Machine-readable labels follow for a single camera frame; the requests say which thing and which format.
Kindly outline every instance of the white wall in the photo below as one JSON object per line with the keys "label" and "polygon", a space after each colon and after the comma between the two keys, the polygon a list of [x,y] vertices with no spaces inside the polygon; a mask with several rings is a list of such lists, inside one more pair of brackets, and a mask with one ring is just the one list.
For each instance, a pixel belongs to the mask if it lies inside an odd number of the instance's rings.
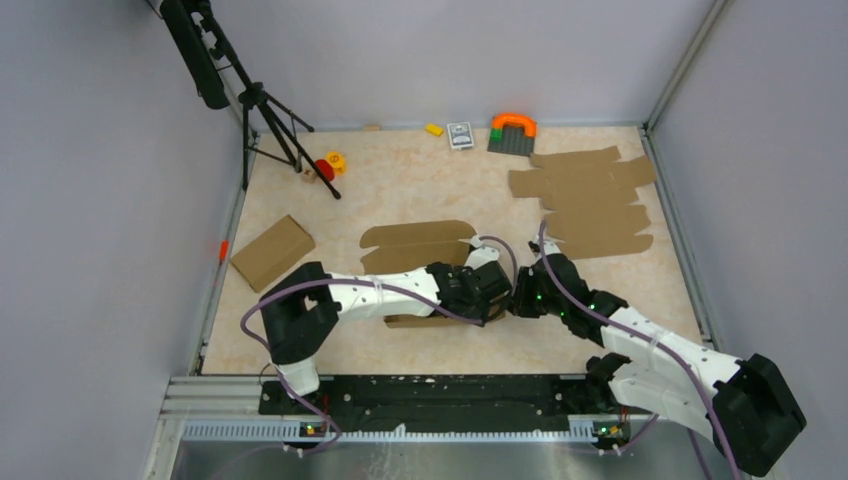
{"label": "white wall", "polygon": [[318,128],[641,123],[711,0],[241,0],[214,10],[255,81]]}
{"label": "white wall", "polygon": [[0,64],[0,477],[137,478],[238,129],[141,0],[0,2]]}
{"label": "white wall", "polygon": [[656,132],[725,346],[780,366],[792,478],[845,478],[848,3],[734,2]]}

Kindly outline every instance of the yellow toy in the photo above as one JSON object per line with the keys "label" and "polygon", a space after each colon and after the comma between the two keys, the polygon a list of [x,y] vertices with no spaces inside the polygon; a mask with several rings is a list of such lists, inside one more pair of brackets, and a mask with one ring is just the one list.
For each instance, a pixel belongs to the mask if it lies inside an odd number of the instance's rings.
{"label": "yellow toy", "polygon": [[333,173],[342,175],[347,171],[347,164],[344,161],[344,155],[339,152],[330,152],[327,154],[327,163],[333,167]]}
{"label": "yellow toy", "polygon": [[432,133],[437,137],[441,137],[442,133],[444,133],[445,131],[442,127],[438,125],[433,125],[432,123],[428,123],[427,126],[424,127],[424,130],[427,130],[428,132]]}

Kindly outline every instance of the table surface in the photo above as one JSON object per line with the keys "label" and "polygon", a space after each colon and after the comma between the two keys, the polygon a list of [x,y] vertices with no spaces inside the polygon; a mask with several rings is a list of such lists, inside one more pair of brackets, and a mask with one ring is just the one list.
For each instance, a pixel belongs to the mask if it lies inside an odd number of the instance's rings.
{"label": "table surface", "polygon": [[[317,244],[304,262],[319,260],[325,271],[358,274],[365,253],[359,238],[368,228],[458,219],[480,234],[505,239],[516,249],[519,264],[529,265],[533,255],[527,241],[538,230],[543,210],[538,199],[512,197],[507,171],[529,169],[530,163],[526,157],[487,152],[487,135],[488,129],[475,129],[477,147],[455,152],[446,135],[435,137],[423,130],[301,134],[301,143],[313,158],[331,150],[345,155],[347,173],[333,182],[342,199],[333,199],[321,183],[302,182],[291,167],[257,155],[232,252],[290,214]],[[611,145],[618,146],[623,160],[644,153],[635,127],[540,128],[535,151]],[[260,148],[282,155],[268,134],[261,138]],[[651,248],[575,264],[590,287],[625,298],[656,323],[700,342],[656,188],[647,185],[637,191],[651,219],[644,232],[654,236]],[[511,271],[507,255],[501,262],[505,271]],[[267,351],[239,328],[242,315],[259,297],[238,271],[227,269],[203,373],[258,373],[268,363]],[[264,334],[259,314],[248,325]],[[590,356],[602,352],[571,335],[552,316],[508,316],[485,328],[462,324],[388,328],[379,319],[369,319],[338,325],[316,355],[316,363],[326,374],[578,373],[585,371]]]}

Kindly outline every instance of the red toy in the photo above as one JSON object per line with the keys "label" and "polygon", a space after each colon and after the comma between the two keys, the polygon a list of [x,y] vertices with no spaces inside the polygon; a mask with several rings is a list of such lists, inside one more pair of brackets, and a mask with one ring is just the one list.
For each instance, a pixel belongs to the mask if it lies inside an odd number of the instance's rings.
{"label": "red toy", "polygon": [[327,177],[327,180],[332,182],[334,178],[336,178],[336,173],[333,172],[333,167],[327,163],[323,158],[315,161],[315,166],[318,167],[318,170],[321,170],[321,173]]}

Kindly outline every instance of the cardboard sheet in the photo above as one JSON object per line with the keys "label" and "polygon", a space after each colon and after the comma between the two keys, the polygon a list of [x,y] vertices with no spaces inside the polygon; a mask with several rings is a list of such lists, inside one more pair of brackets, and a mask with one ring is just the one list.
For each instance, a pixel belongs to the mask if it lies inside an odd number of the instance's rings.
{"label": "cardboard sheet", "polygon": [[639,253],[653,236],[639,235],[650,226],[636,187],[656,179],[650,159],[619,161],[617,147],[551,155],[533,154],[530,170],[511,170],[509,187],[516,198],[537,197],[551,213],[548,233],[569,258]]}
{"label": "cardboard sheet", "polygon": [[[362,234],[359,246],[377,248],[360,261],[365,273],[373,275],[405,272],[433,262],[463,265],[468,258],[468,240],[476,234],[474,227],[459,220],[372,227]],[[393,328],[463,325],[441,316],[389,315],[384,321]]]}
{"label": "cardboard sheet", "polygon": [[233,255],[230,262],[259,293],[314,248],[312,237],[286,215]]}

